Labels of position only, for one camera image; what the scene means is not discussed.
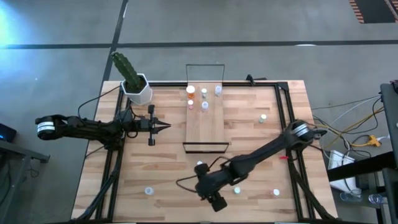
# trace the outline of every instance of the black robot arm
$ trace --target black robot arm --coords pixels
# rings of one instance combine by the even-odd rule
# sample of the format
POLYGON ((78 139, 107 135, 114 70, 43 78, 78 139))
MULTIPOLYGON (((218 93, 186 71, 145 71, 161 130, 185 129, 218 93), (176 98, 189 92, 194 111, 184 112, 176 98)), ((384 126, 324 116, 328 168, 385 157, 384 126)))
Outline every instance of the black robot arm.
MULTIPOLYGON (((308 128, 304 121, 296 121, 290 124, 284 132, 268 144, 260 147, 250 154, 239 155, 228 159, 220 165, 221 169, 210 172, 207 164, 200 164, 195 167, 198 183, 195 185, 196 193, 202 200, 207 199, 211 203, 213 210, 218 212, 227 206, 225 199, 220 195, 219 190, 225 185, 235 185, 249 176, 256 164, 274 155, 283 149, 303 149, 326 134, 324 130, 312 130, 308 128)), ((298 172, 293 172, 295 179, 300 179, 298 172)), ((324 217, 332 218, 326 210, 317 202, 308 186, 302 181, 297 180, 306 195, 313 200, 313 204, 318 212, 324 217)))
POLYGON ((154 116, 154 105, 149 105, 148 113, 150 118, 138 116, 135 119, 131 109, 120 112, 113 121, 103 123, 92 121, 77 116, 51 115, 37 118, 37 135, 43 140, 53 140, 62 137, 81 138, 97 140, 104 145, 105 149, 118 150, 122 147, 124 132, 149 132, 150 146, 155 145, 153 134, 170 127, 169 124, 159 121, 154 116))

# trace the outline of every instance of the wooden table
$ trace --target wooden table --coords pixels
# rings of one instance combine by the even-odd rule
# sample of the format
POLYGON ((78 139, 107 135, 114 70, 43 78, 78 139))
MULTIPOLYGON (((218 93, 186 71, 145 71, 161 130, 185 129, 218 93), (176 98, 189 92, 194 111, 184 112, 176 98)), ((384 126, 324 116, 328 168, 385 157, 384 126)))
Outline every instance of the wooden table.
MULTIPOLYGON (((297 119, 313 122, 310 104, 303 81, 288 81, 290 96, 297 119)), ((104 82, 102 93, 116 87, 119 82, 104 82)), ((185 88, 154 87, 152 104, 155 115, 172 125, 156 135, 156 146, 147 145, 147 133, 139 133, 135 139, 127 139, 114 211, 114 222, 289 222, 296 221, 287 161, 279 159, 284 151, 258 164, 249 178, 238 186, 241 193, 235 195, 232 186, 220 193, 228 206, 214 212, 207 201, 191 192, 180 189, 175 180, 194 175, 197 161, 211 163, 219 154, 186 154, 182 147, 185 140, 187 97, 185 88), (152 187, 154 195, 146 195, 144 189, 152 187), (273 196, 273 189, 280 195, 273 196)), ((111 121, 118 96, 113 91, 102 97, 98 104, 96 120, 111 121)), ((231 145, 226 157, 250 153, 276 138, 280 132, 280 119, 275 91, 269 87, 223 88, 224 135, 231 145), (258 119, 266 114, 266 122, 258 119)), ((134 106, 136 114, 147 114, 146 107, 134 106)), ((87 153, 101 146, 91 142, 87 153)), ((303 152, 310 188, 330 214, 337 217, 325 165, 321 152, 311 147, 303 152)), ((100 150, 84 163, 76 195, 72 218, 83 213, 98 193, 103 175, 106 151, 100 150)), ((182 182, 194 188, 195 179, 182 182)), ((301 195, 304 214, 305 200, 301 195)), ((107 211, 106 198, 104 211, 107 211)))

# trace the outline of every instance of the potted cactus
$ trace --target potted cactus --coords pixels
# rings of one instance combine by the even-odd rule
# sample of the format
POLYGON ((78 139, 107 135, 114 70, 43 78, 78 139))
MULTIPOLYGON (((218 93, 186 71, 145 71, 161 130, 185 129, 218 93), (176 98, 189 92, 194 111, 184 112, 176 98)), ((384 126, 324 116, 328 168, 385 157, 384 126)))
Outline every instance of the potted cactus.
POLYGON ((152 89, 149 87, 144 74, 137 74, 129 60, 119 52, 111 54, 112 61, 120 74, 124 77, 122 88, 124 94, 138 105, 145 105, 152 99, 152 89))

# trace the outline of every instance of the white plant pot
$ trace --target white plant pot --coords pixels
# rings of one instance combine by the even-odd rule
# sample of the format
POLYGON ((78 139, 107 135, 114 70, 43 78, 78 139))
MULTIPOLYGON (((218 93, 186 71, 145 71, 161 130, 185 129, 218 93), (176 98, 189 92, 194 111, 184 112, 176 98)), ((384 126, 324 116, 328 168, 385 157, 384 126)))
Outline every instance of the white plant pot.
POLYGON ((149 87, 149 83, 147 81, 147 78, 145 77, 144 74, 137 74, 139 76, 141 76, 142 78, 144 78, 145 80, 145 87, 142 89, 142 91, 140 93, 128 93, 126 91, 126 81, 124 80, 122 82, 122 88, 123 88, 123 92, 126 96, 128 96, 130 98, 130 100, 137 104, 137 105, 145 105, 150 103, 151 99, 152 99, 152 89, 149 87))

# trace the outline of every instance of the wooden board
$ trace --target wooden board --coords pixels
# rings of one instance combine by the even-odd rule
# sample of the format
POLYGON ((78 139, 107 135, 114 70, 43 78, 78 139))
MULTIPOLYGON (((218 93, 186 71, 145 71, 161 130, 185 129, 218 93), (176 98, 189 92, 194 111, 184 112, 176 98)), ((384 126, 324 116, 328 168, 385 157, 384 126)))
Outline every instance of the wooden board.
MULTIPOLYGON (((103 92, 119 82, 105 82, 103 92)), ((290 96, 296 118, 313 122, 303 81, 289 81, 290 96)), ((238 186, 221 190, 228 207, 215 213, 207 201, 178 188, 175 180, 193 175, 197 161, 211 163, 217 154, 186 154, 182 147, 187 120, 185 88, 157 87, 153 104, 156 116, 172 125, 156 136, 156 146, 148 146, 146 133, 128 139, 124 146, 114 222, 292 222, 296 212, 287 161, 279 159, 284 151, 257 165, 249 178, 238 186), (145 187, 153 187, 155 194, 148 196, 145 187), (279 189, 280 195, 271 194, 279 189)), ((100 99, 96 119, 113 118, 117 93, 100 99)), ((252 152, 276 138, 281 132, 275 92, 271 87, 226 87, 223 90, 225 138, 231 145, 224 154, 233 157, 252 152), (267 120, 258 123, 260 114, 267 120)), ((134 107, 137 114, 146 114, 146 107, 134 107)), ((91 142, 88 152, 99 144, 91 142)), ((336 208, 326 174, 322 154, 311 147, 303 152, 310 188, 320 203, 334 216, 336 208)), ((101 184, 105 150, 86 159, 76 195, 72 218, 76 218, 91 203, 101 184)), ((182 182, 193 188, 195 179, 182 182)), ((305 211, 305 200, 302 198, 305 211)))
MULTIPOLYGON (((223 97, 215 95, 216 86, 221 83, 193 82, 195 87, 193 109, 187 107, 185 142, 225 142, 223 97), (206 98, 201 97, 201 89, 206 88, 206 98), (201 104, 206 101, 209 108, 202 111, 201 104)), ((185 145, 186 151, 224 151, 225 145, 185 145)))

